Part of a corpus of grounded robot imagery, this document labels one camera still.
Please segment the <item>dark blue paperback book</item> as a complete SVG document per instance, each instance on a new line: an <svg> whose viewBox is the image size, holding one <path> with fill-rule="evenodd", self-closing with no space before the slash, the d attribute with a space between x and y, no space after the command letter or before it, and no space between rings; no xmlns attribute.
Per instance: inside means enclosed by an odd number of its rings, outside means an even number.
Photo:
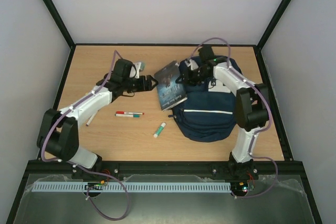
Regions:
<svg viewBox="0 0 336 224"><path fill-rule="evenodd" d="M162 111L169 110L187 100L183 84L176 83L180 76L179 63L174 60L154 74L158 81L157 94Z"/></svg>

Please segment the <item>navy blue student backpack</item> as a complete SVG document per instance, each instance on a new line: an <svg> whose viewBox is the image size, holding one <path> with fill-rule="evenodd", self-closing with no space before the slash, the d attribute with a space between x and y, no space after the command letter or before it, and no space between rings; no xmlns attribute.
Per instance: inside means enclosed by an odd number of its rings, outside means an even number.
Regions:
<svg viewBox="0 0 336 224"><path fill-rule="evenodd" d="M211 73L200 84L186 84L187 99L172 107L173 118L182 134L192 141L216 142L230 136L236 125L233 115L236 98Z"/></svg>

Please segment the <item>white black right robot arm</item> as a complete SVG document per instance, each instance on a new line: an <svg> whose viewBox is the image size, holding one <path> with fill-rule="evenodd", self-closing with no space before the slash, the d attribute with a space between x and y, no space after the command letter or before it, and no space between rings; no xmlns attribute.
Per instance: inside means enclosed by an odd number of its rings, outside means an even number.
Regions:
<svg viewBox="0 0 336 224"><path fill-rule="evenodd" d="M188 57L185 60L186 68L176 83L196 86L207 78L215 78L235 96L234 117L239 128L227 169L232 178L241 178L246 172L253 171L255 142L258 135L268 130L272 123L268 88L263 83L256 84L247 79L234 68L230 56L216 56L210 45L201 43L194 51L202 64L198 65Z"/></svg>

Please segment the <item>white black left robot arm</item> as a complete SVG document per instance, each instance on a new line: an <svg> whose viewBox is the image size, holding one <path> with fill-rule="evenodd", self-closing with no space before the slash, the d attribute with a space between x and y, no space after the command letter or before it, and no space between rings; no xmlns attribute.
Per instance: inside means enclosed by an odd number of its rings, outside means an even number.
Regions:
<svg viewBox="0 0 336 224"><path fill-rule="evenodd" d="M158 84L151 75L140 75L136 64L129 60L113 62L109 72L84 97L61 110L45 112L37 140L42 161L69 162L92 169L101 157L80 146L79 128L124 93L151 91Z"/></svg>

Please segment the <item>green cap marker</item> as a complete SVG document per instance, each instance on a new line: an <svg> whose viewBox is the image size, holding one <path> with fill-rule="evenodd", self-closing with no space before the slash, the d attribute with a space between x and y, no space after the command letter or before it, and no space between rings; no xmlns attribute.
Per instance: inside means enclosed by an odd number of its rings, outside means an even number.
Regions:
<svg viewBox="0 0 336 224"><path fill-rule="evenodd" d="M144 113L132 113L134 118L139 118L140 116L144 115Z"/></svg>

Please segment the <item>red cap marker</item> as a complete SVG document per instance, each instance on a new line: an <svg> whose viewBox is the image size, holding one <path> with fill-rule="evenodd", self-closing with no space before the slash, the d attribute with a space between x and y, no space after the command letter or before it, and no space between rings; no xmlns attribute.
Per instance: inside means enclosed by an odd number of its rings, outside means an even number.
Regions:
<svg viewBox="0 0 336 224"><path fill-rule="evenodd" d="M118 116L118 117L131 117L133 118L135 115L133 113L126 113L126 112L123 112L123 111L117 111L115 116Z"/></svg>

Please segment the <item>green white glue stick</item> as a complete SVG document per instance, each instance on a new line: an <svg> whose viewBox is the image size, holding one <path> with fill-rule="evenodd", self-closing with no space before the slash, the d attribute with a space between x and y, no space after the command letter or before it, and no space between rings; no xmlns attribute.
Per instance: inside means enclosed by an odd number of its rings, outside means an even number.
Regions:
<svg viewBox="0 0 336 224"><path fill-rule="evenodd" d="M160 124L160 126L158 127L158 129L155 131L155 133L153 134L153 137L154 138L157 138L160 134L161 134L161 132L163 131L163 129L165 128L165 126L166 126L166 123L165 122L162 122L161 124Z"/></svg>

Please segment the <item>purple cap marker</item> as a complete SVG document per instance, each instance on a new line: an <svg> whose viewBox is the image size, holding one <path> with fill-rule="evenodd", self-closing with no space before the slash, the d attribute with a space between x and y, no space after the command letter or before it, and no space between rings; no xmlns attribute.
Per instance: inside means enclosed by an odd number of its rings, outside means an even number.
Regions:
<svg viewBox="0 0 336 224"><path fill-rule="evenodd" d="M86 126L89 126L89 125L91 124L91 122L92 122L92 120L94 119L95 116L96 116L96 114L93 114L93 115L89 118L89 120L88 120L87 123L86 123Z"/></svg>

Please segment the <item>left controller circuit board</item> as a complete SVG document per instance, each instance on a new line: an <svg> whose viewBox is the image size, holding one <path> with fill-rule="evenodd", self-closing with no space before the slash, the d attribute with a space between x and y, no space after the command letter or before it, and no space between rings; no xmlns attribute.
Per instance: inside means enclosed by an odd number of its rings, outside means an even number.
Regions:
<svg viewBox="0 0 336 224"><path fill-rule="evenodd" d="M86 185L84 185L84 190L103 190L105 187L108 186L107 180L102 180L100 182L87 182Z"/></svg>

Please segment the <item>controller circuit board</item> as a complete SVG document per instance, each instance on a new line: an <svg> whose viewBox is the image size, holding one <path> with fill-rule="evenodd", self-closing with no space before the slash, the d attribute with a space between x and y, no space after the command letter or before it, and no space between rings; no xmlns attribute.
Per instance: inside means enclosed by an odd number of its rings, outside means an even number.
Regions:
<svg viewBox="0 0 336 224"><path fill-rule="evenodd" d="M255 188L255 181L248 180L246 182L233 182L230 184L231 191L242 191L244 193L254 190Z"/></svg>
<svg viewBox="0 0 336 224"><path fill-rule="evenodd" d="M108 186L107 180L102 180L100 182L87 182L86 185L84 185L84 190L103 190L105 187Z"/></svg>

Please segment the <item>right controller circuit board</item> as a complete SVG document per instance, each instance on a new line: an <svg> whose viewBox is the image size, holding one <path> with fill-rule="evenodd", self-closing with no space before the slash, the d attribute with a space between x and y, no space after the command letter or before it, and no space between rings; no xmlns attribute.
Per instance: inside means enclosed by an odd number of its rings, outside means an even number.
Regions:
<svg viewBox="0 0 336 224"><path fill-rule="evenodd" d="M244 193L254 190L255 188L255 181L248 180L246 182L233 182L230 184L231 191L242 191Z"/></svg>

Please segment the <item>black aluminium frame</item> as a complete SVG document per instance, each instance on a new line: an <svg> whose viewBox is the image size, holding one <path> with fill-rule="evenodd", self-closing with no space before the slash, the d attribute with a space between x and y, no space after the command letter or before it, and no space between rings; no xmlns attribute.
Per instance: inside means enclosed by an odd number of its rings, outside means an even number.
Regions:
<svg viewBox="0 0 336 224"><path fill-rule="evenodd" d="M67 63L60 81L60 85L56 94L53 107L56 108L59 105L62 92L64 90L65 82L68 76L68 72L71 66L71 62L75 53L75 49L79 47L70 36L68 29L66 28L61 16L59 15L54 3L52 0L43 0L45 6L48 8L51 16L53 17L56 25L64 36L69 48L70 53L67 59ZM252 45L256 61L258 64L259 72L264 84L267 87L271 86L270 77L266 70L266 64L262 56L261 50L275 29L276 25L280 21L280 18L284 14L286 8L290 4L291 0L281 0L275 14L273 15L270 23L268 24L264 34L262 35L260 41L256 45ZM312 217L315 223L321 223L321 217L317 209L316 202L313 197L311 187L309 185L308 177L303 166L303 163L296 161L293 158L288 138L285 133L285 128L280 116L279 108L276 103L276 98L273 90L269 90L269 102L275 120L275 128L279 137L279 143L281 151L285 156L284 161L278 161L277 165L280 169L280 174L282 175L300 175L301 181L303 183L303 188L307 194L307 199L312 213ZM228 173L219 174L217 172L211 172L210 168L221 168L224 169L227 167L227 161L206 161L206 162L191 162L191 161L104 161L103 166L106 168L120 168L123 175L129 175L131 172L151 172L153 175L211 175L212 178L227 178ZM68 174L70 172L70 166L65 164L56 164L56 163L45 163L40 158L36 160L31 160L28 162L25 169L22 181L20 182L17 194L14 199L14 203L9 212L7 218L7 223L14 223L15 219L18 217L19 202L23 197L24 186L27 184L28 175L31 174Z"/></svg>

